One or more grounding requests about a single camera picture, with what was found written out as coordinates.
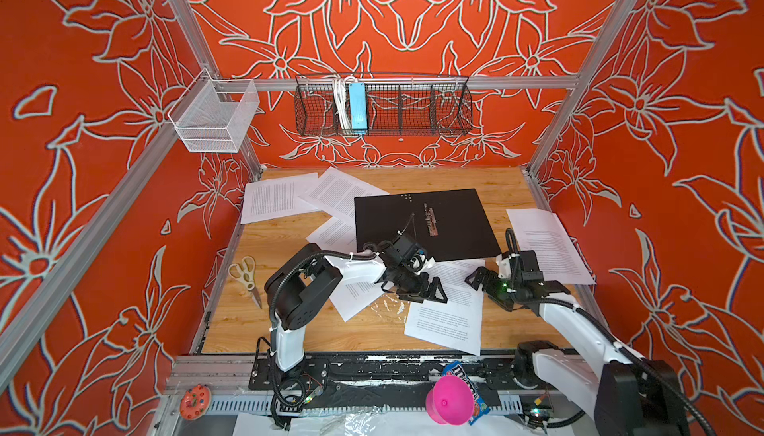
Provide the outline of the blue folder black inside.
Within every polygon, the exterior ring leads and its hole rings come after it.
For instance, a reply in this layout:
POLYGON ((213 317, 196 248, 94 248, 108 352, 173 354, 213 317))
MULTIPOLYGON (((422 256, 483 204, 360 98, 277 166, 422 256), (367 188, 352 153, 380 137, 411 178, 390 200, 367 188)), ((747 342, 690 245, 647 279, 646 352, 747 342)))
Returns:
POLYGON ((403 232, 438 262, 501 253, 475 189, 356 197, 354 218, 358 247, 392 241, 403 232))

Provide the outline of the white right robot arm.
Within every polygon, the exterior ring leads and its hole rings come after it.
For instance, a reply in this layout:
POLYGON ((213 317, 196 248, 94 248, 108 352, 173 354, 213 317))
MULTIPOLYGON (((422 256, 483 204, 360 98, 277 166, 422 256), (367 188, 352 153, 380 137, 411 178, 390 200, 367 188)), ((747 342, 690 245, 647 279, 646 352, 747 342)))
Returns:
POLYGON ((621 342, 588 313, 569 290, 525 264, 530 251, 505 252, 497 271, 483 266, 465 278, 507 312, 525 308, 553 326, 574 354, 547 341, 517 346, 511 365, 515 383, 548 383, 589 416, 601 435, 688 435, 694 408, 678 376, 662 360, 648 360, 621 342))

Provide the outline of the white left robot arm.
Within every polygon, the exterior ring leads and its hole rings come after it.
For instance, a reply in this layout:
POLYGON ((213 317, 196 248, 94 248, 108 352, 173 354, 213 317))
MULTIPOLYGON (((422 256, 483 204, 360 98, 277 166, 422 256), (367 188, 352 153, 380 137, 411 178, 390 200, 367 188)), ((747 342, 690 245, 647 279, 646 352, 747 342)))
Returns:
POLYGON ((422 304, 446 304, 449 298, 427 250, 412 236, 399 232, 391 240, 367 243, 360 252, 304 245, 267 281, 271 345, 269 356, 281 372, 304 360, 306 326, 318 315, 345 275, 370 278, 384 293, 422 304))

